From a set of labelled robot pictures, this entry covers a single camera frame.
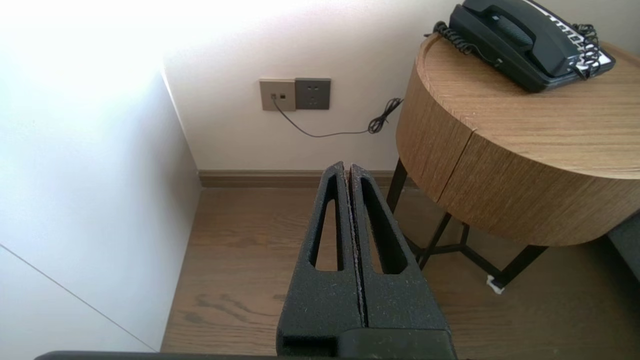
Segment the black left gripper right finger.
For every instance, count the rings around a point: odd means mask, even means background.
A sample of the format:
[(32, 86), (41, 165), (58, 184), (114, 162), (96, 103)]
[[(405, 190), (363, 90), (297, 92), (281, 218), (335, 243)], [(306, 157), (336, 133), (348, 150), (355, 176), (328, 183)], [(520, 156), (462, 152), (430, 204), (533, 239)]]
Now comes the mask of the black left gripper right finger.
[(365, 326), (450, 330), (374, 177), (357, 164), (349, 169), (349, 199)]

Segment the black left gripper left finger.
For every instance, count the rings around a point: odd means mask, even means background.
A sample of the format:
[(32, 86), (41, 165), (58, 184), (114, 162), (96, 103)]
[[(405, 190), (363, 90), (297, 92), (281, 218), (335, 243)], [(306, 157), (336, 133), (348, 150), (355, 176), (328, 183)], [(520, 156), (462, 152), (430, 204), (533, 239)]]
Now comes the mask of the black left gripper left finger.
[[(365, 324), (348, 183), (342, 161), (321, 175), (276, 328), (280, 357), (335, 357), (340, 335)], [(337, 269), (321, 271), (316, 265), (329, 203), (334, 205)]]

